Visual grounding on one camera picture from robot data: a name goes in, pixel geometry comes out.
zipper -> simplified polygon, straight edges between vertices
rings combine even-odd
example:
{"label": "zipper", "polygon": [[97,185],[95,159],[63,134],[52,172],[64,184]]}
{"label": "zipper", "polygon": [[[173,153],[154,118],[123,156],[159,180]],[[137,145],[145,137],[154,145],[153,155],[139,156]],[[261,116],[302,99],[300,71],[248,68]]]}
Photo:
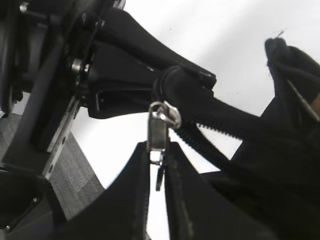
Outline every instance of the zipper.
{"label": "zipper", "polygon": [[[174,74],[177,70],[178,69],[176,67],[170,68],[163,74],[162,78],[155,82],[153,88],[153,93],[156,100],[167,101],[173,106],[177,107],[179,110],[182,116],[182,124],[179,128],[174,129],[177,135],[191,148],[207,159],[211,164],[215,165],[222,172],[226,173],[227,176],[239,182],[252,194],[258,196],[260,199],[268,203],[268,205],[276,208],[277,211],[264,212],[264,214],[270,220],[277,221],[280,223],[280,225],[288,229],[291,227],[300,228],[301,225],[304,227],[312,226],[314,229],[317,229],[318,220],[315,217],[315,213],[319,212],[317,208],[306,202],[304,199],[301,199],[291,191],[287,190],[282,185],[259,176],[254,171],[247,169],[241,164],[228,160],[227,157],[223,155],[200,132],[197,126],[217,130],[245,141],[268,145],[274,149],[277,149],[279,155],[289,154],[289,156],[292,157],[294,155],[296,158],[303,158],[306,156],[304,152],[306,147],[304,147],[304,144],[298,139],[291,139],[288,136],[273,136],[272,133],[270,134],[263,131],[264,129],[261,131],[255,130],[254,128],[248,130],[250,129],[249,127],[241,127],[240,124],[233,125],[231,124],[231,121],[221,121],[223,117],[214,118],[201,111],[201,114],[197,114],[199,111],[196,111],[195,109],[193,109],[193,111],[188,111],[186,106],[179,108],[180,106],[169,101],[163,88],[163,82],[166,78],[172,77],[170,80],[175,80],[171,74]],[[184,91],[183,93],[179,92],[177,96],[181,97],[183,94],[187,93],[187,91]],[[293,214],[294,217],[285,217],[292,216],[293,209],[295,209],[295,214]],[[307,216],[307,222],[301,222],[299,216]]]}
{"label": "zipper", "polygon": [[[163,73],[161,78],[155,81],[153,85],[152,93],[156,101],[161,101],[161,102],[167,101],[169,104],[172,104],[169,101],[168,97],[166,97],[163,84],[164,84],[164,81],[168,79],[170,79],[170,81],[174,81],[173,76],[178,70],[181,70],[181,68],[178,66],[171,67]],[[280,151],[281,154],[283,153],[289,154],[289,155],[294,154],[296,156],[296,152],[306,154],[309,150],[307,146],[297,136],[287,132],[284,132],[283,134],[279,134],[278,132],[282,133],[281,130],[278,131],[278,129],[273,129],[270,126],[268,126],[265,129],[263,129],[262,127],[260,128],[260,126],[259,127],[248,126],[248,124],[243,124],[243,126],[240,126],[241,124],[237,123],[237,119],[231,122],[230,119],[227,119],[225,116],[215,117],[214,115],[212,116],[210,114],[206,114],[205,112],[199,112],[196,109],[196,106],[193,106],[193,107],[191,106],[190,108],[188,108],[188,106],[184,105],[182,108],[178,107],[178,110],[182,116],[182,126],[179,129],[175,129],[175,132],[188,145],[190,145],[195,150],[201,151],[202,146],[197,144],[197,142],[201,142],[202,140],[199,139],[199,136],[197,137],[194,136],[196,138],[195,140],[193,139],[192,133],[188,132],[189,126],[199,126],[199,127],[203,127],[210,130],[215,130],[236,139],[268,146],[268,147],[271,147],[272,149]]]}

bolt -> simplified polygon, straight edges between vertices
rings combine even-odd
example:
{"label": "bolt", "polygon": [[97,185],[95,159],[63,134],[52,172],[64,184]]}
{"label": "bolt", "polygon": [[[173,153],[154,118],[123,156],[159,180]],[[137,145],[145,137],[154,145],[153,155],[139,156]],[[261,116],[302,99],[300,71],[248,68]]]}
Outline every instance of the bolt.
{"label": "bolt", "polygon": [[27,12],[27,10],[28,10],[28,5],[29,5],[29,3],[28,3],[28,2],[25,2],[25,1],[23,1],[23,2],[20,4],[19,9],[20,9],[20,12],[21,12],[22,14],[25,14],[25,13]]}
{"label": "bolt", "polygon": [[89,72],[90,64],[86,64],[84,68],[84,72],[87,74]]}
{"label": "bolt", "polygon": [[82,61],[79,58],[76,58],[73,60],[71,70],[74,74],[80,74],[81,71],[81,66],[82,66]]}
{"label": "bolt", "polygon": [[148,70],[150,70],[151,72],[154,72],[155,70],[152,67],[147,66],[146,67]]}

zipper teeth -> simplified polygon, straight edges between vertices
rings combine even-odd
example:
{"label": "zipper teeth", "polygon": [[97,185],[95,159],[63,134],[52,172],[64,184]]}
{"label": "zipper teeth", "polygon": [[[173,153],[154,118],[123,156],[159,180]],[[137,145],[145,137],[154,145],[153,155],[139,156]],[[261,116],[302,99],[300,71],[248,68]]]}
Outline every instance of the zipper teeth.
{"label": "zipper teeth", "polygon": [[207,148],[205,144],[201,143],[201,139],[197,137],[193,137],[186,129],[179,128],[175,130],[176,134],[191,148],[196,150],[200,155],[211,155],[216,158],[222,159],[222,156],[218,154],[216,151],[212,150],[211,148]]}
{"label": "zipper teeth", "polygon": [[226,122],[221,122],[214,118],[199,118],[199,117],[192,117],[188,118],[191,120],[187,120],[184,123],[185,124],[192,124],[199,127],[203,127],[205,129],[215,130],[219,133],[225,134],[227,136],[244,140],[244,141],[251,141],[251,142],[257,142],[260,144],[265,144],[269,147],[272,147],[274,149],[280,149],[280,150],[291,150],[292,148],[303,150],[302,144],[296,141],[288,142],[286,139],[279,139],[276,136],[273,136],[271,134],[265,134],[263,132],[254,132],[254,131],[248,131],[239,128],[236,125],[230,125]]}

black pouch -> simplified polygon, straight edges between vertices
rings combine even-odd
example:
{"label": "black pouch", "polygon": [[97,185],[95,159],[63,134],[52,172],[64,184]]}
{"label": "black pouch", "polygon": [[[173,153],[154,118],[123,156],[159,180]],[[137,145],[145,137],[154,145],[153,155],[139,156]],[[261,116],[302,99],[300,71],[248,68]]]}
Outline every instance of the black pouch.
{"label": "black pouch", "polygon": [[[283,39],[269,39],[265,47],[275,97],[261,117],[215,99],[178,66],[156,81],[154,97],[179,109],[176,133],[221,170],[203,174],[214,189],[279,239],[317,239],[320,66]],[[197,125],[244,142],[229,161]]]}

dark mechanical device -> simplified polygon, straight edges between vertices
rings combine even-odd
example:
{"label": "dark mechanical device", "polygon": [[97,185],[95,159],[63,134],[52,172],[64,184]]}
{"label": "dark mechanical device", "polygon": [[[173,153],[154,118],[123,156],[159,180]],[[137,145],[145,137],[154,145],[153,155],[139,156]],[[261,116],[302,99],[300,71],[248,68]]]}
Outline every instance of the dark mechanical device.
{"label": "dark mechanical device", "polygon": [[[267,40],[275,98],[253,116],[214,98],[216,76],[161,44],[124,5],[0,1],[4,116],[30,93],[0,161],[4,238],[146,239],[150,164],[159,166],[157,190],[164,178],[171,239],[319,238],[319,65],[281,38]],[[80,107],[96,119],[149,112],[148,140],[115,182],[68,221],[48,179]],[[231,161],[199,125],[244,140]],[[198,174],[170,142],[169,128],[221,171]],[[152,151],[159,161],[150,160]]]}

